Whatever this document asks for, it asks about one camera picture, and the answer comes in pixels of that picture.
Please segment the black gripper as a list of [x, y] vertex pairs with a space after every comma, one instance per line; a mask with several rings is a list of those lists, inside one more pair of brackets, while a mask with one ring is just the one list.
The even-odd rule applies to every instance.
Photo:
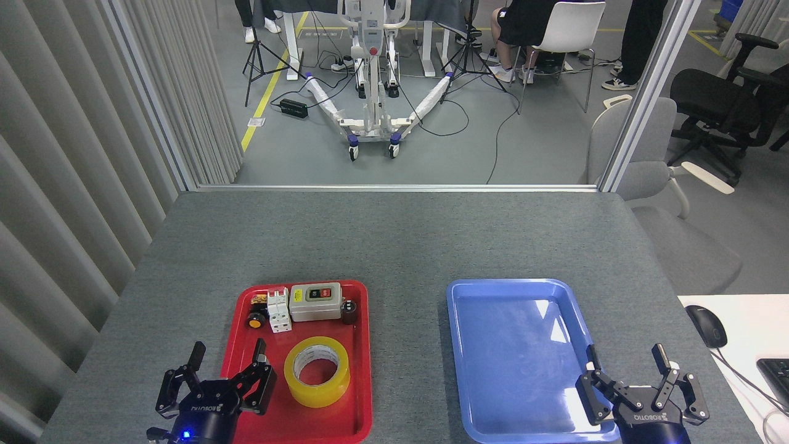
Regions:
[[[592, 425], [613, 421], [623, 443], [690, 443], [683, 419], [699, 426], [709, 418], [706, 401], [698, 378], [679, 368], [668, 359], [661, 343], [651, 349], [657, 368], [663, 379], [651, 407], [642, 410], [642, 402], [628, 386], [616, 381], [602, 371], [595, 345], [588, 345], [586, 370], [576, 381], [581, 404]], [[669, 397], [678, 386], [682, 391], [685, 409], [669, 407]]]
[[[172, 430], [150, 427], [150, 443], [229, 443], [232, 441], [240, 410], [265, 415], [277, 374], [265, 356], [267, 345], [257, 339], [253, 360], [244, 370], [228, 379], [200, 382], [200, 370], [206, 346], [195, 342], [186, 364], [168, 370], [163, 376], [156, 401], [158, 414], [165, 419], [176, 416]], [[186, 383], [190, 392], [178, 404], [180, 387]]]

